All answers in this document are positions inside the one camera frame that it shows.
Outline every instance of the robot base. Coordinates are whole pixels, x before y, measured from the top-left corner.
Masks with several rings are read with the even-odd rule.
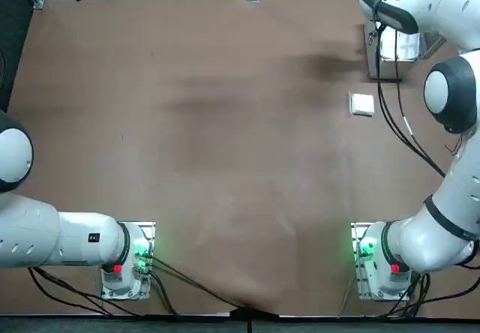
[[[152,255],[155,241],[155,222],[121,222],[130,234],[127,260],[116,271],[102,273],[102,298],[110,300],[147,299],[150,295]]]
[[[397,301],[410,285],[411,272],[392,273],[383,256],[380,237],[384,225],[351,223],[358,297],[362,300]]]

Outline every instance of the small white box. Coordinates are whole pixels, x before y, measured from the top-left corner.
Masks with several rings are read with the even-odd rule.
[[[371,117],[375,113],[374,96],[350,92],[350,112],[354,116]]]

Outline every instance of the black floor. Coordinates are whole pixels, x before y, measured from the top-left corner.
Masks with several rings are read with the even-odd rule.
[[[0,318],[0,332],[9,333],[247,333],[245,322],[167,323],[125,322],[69,318]],[[473,333],[480,325],[473,324],[395,324],[395,323],[274,323],[253,322],[251,333]]]

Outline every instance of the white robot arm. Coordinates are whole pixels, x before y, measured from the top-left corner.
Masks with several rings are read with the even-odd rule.
[[[480,0],[361,0],[369,19],[406,34],[439,32],[465,52],[435,64],[424,84],[432,116],[463,135],[442,184],[419,213],[406,220],[376,222],[361,245],[367,279],[376,299],[397,299],[410,272],[433,272],[475,255],[480,236]]]
[[[152,252],[138,225],[99,213],[58,212],[8,193],[26,179],[33,157],[29,135],[0,111],[0,268],[101,266],[106,298],[146,298],[135,267],[143,266],[139,254]]]

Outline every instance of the black cable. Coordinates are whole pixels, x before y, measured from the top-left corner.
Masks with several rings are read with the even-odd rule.
[[[432,168],[434,168],[442,177],[445,177],[445,173],[442,171],[442,169],[438,166],[437,163],[431,158],[430,155],[423,149],[423,147],[420,145],[419,141],[416,139],[415,135],[413,134],[413,131],[407,121],[407,117],[405,116],[404,112],[404,106],[402,104],[402,98],[401,98],[401,92],[400,92],[400,76],[398,74],[398,31],[395,30],[395,48],[394,48],[394,61],[395,61],[395,81],[396,81],[396,86],[397,86],[397,99],[398,99],[398,106],[400,108],[400,114],[402,115],[402,119],[405,121],[405,125],[410,133],[410,136],[412,137],[413,142],[417,145],[418,149],[420,152],[427,158],[428,162]]]
[[[395,308],[398,307],[398,305],[404,300],[404,297],[405,295],[410,291],[411,287],[414,287],[417,285],[417,283],[419,282],[419,279],[420,279],[420,276],[418,276],[409,286],[407,289],[405,289],[405,291],[400,295],[400,298],[397,300],[397,302],[394,304],[394,306],[385,314],[382,314],[380,316],[376,316],[375,318],[383,318],[383,317],[388,317],[390,315],[392,315],[392,313],[395,311]]]
[[[377,90],[378,90],[378,98],[379,98],[379,103],[380,103],[380,109],[382,110],[383,117],[385,118],[388,126],[390,129],[393,131],[393,133],[397,136],[397,138],[405,145],[407,146],[410,150],[412,150],[414,153],[416,153],[420,158],[422,158],[428,165],[430,165],[434,170],[436,170],[442,177],[445,177],[445,173],[438,167],[438,165],[433,162],[433,160],[428,156],[424,155],[422,152],[420,152],[404,135],[403,131],[398,127],[397,123],[392,117],[392,114],[390,113],[389,107],[386,103],[385,96],[383,95],[383,89],[382,89],[382,83],[380,81],[380,42],[381,42],[381,37],[382,33],[386,28],[386,25],[381,25],[379,28],[377,28],[377,24],[375,24],[376,27],[376,85],[377,85]]]
[[[460,147],[462,146],[463,142],[464,142],[464,136],[460,135],[460,136],[458,136],[457,142],[455,142],[455,147],[453,147],[453,149],[450,149],[446,144],[444,144],[444,146],[445,146],[445,148],[448,149],[450,154],[453,156],[453,155],[456,155],[458,153],[458,151],[460,150]]]
[[[100,314],[100,315],[105,316],[105,317],[110,317],[110,316],[112,315],[111,313],[104,313],[104,312],[101,311],[101,310],[96,310],[96,309],[94,309],[94,308],[86,307],[85,305],[81,305],[81,304],[70,303],[69,301],[64,301],[63,299],[57,298],[57,297],[51,295],[50,293],[48,293],[48,292],[42,287],[42,285],[41,285],[40,282],[38,281],[37,277],[35,277],[35,274],[34,274],[32,268],[28,268],[28,273],[30,273],[31,279],[33,280],[33,282],[35,283],[35,285],[37,286],[37,288],[38,288],[45,296],[47,296],[48,298],[52,299],[53,301],[58,302],[58,303],[62,303],[63,305],[68,305],[68,306],[71,306],[71,307],[75,307],[75,308],[82,308],[82,309],[85,309],[86,311],[91,311],[91,312]]]
[[[157,270],[159,270],[159,271],[162,271],[163,273],[165,273],[165,274],[167,274],[167,275],[170,275],[170,276],[178,279],[179,281],[182,281],[182,282],[184,282],[184,283],[186,283],[186,284],[189,284],[189,285],[191,285],[192,287],[199,288],[198,285],[195,284],[195,282],[183,278],[180,274],[176,274],[174,271],[170,271],[169,269],[164,268],[164,267],[160,267],[159,265],[151,265],[151,267],[154,268],[154,269],[157,269]]]
[[[95,294],[91,294],[91,293],[87,293],[87,292],[82,292],[82,291],[74,288],[73,286],[71,286],[70,284],[65,282],[64,280],[62,280],[58,277],[55,277],[54,275],[48,273],[47,271],[44,271],[42,268],[33,268],[33,270],[35,270],[35,272],[37,272],[45,280],[47,280],[47,281],[49,281],[49,282],[51,282],[51,283],[53,283],[53,284],[55,284],[55,285],[57,285],[61,288],[64,288],[65,290],[68,290],[72,293],[76,293],[79,296],[82,296],[83,298],[89,300],[90,302],[91,302],[91,300],[89,298],[98,299],[99,301],[105,302],[105,303],[119,309],[120,311],[125,312],[126,314],[130,314],[133,317],[136,317],[136,318],[143,317],[141,314],[131,312],[131,311],[123,308],[121,305],[118,305],[118,304],[110,301],[109,299],[102,298],[99,295],[95,295]]]
[[[215,297],[216,299],[224,302],[224,303],[227,303],[229,305],[232,305],[233,307],[235,308],[242,308],[242,306],[238,305],[238,304],[235,304],[235,303],[232,303],[231,301],[228,301],[226,300],[225,298],[222,298],[220,297],[217,293],[215,292],[212,292],[209,288],[207,288],[206,286],[196,282],[195,280],[191,279],[190,277],[188,277],[186,274],[183,274],[181,271],[179,271],[178,269],[176,268],[173,268],[171,265],[169,265],[168,263],[165,263],[164,261],[162,261],[161,259],[158,259],[157,257],[155,256],[152,256],[152,255],[143,255],[145,258],[150,258],[150,259],[153,259],[154,261],[160,263],[162,266],[165,266],[167,267],[168,269],[170,269],[172,272],[175,272],[177,275],[180,275],[182,276],[183,278],[185,278],[187,281],[191,282],[195,287],[203,290],[204,292],[208,293],[210,296],[213,296]]]
[[[432,298],[432,299],[427,299],[425,301],[422,302],[422,304],[426,304],[426,303],[432,303],[432,302],[440,302],[440,301],[445,301],[447,299],[456,299],[456,298],[460,298],[460,297],[463,297],[463,296],[466,296],[467,294],[470,294],[471,292],[473,292],[478,286],[480,285],[480,277],[477,279],[477,281],[468,289],[465,289],[459,293],[455,293],[455,294],[450,294],[450,295],[444,295],[442,297],[437,297],[437,298]],[[400,310],[394,310],[393,312],[391,312],[391,314],[395,314],[397,313],[398,311],[402,311],[402,309]]]
[[[477,265],[476,267],[472,267],[471,265],[466,265],[466,264],[460,264],[459,267],[470,269],[471,271],[478,271],[480,270],[480,265]]]
[[[170,301],[170,298],[167,294],[167,289],[164,286],[164,282],[160,279],[158,275],[156,275],[153,271],[150,271],[149,274],[156,280],[160,291],[162,293],[162,298],[163,302],[166,305],[167,310],[169,311],[170,314],[173,314],[175,317],[180,318],[180,314],[175,310],[175,308],[172,305],[172,302]]]

